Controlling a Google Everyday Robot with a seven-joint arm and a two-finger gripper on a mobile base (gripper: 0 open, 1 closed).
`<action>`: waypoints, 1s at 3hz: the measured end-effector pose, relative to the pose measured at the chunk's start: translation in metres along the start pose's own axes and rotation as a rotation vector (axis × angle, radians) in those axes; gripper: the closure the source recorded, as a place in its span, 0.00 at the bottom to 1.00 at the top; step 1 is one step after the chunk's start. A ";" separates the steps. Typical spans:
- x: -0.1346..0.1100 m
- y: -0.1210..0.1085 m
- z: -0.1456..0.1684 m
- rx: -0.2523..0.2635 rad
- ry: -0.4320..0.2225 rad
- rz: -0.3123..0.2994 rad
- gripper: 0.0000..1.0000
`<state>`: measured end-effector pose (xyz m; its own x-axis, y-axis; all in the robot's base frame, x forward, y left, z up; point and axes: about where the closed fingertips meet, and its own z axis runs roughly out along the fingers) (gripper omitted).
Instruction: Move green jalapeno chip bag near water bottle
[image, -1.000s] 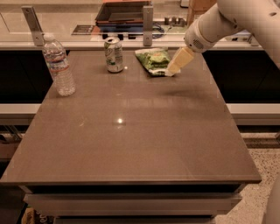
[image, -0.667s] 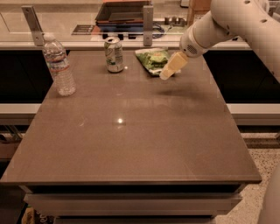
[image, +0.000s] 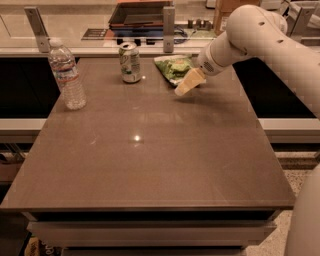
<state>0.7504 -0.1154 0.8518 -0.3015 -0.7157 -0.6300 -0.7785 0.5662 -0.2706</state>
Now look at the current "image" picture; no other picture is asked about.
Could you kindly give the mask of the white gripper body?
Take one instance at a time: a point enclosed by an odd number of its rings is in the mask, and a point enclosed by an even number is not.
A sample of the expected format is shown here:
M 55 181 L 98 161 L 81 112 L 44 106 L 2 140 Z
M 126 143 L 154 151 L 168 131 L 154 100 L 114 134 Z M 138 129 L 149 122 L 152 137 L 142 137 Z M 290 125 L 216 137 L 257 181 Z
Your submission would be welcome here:
M 226 68 L 223 50 L 221 43 L 212 41 L 200 51 L 197 64 L 206 75 L 215 76 Z

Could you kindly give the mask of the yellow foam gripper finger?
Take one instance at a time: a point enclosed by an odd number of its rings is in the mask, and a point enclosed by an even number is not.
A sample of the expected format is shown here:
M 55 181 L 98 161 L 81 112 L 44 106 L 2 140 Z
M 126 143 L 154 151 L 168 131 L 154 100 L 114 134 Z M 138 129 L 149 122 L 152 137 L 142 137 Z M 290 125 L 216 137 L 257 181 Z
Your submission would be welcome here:
M 183 96 L 191 89 L 203 83 L 205 80 L 205 74 L 200 68 L 192 68 L 187 72 L 187 74 L 176 87 L 174 92 L 178 96 Z

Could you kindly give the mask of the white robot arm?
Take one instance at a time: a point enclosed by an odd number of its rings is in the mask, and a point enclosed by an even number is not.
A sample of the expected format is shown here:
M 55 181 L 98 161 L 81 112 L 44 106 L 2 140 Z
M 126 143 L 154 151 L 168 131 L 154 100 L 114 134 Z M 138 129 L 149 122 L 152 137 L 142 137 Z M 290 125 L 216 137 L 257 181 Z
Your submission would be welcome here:
M 199 53 L 175 89 L 184 95 L 224 68 L 256 57 L 320 118 L 320 54 L 286 35 L 286 20 L 255 5 L 235 9 L 226 31 Z M 320 256 L 320 165 L 306 177 L 292 213 L 284 256 Z

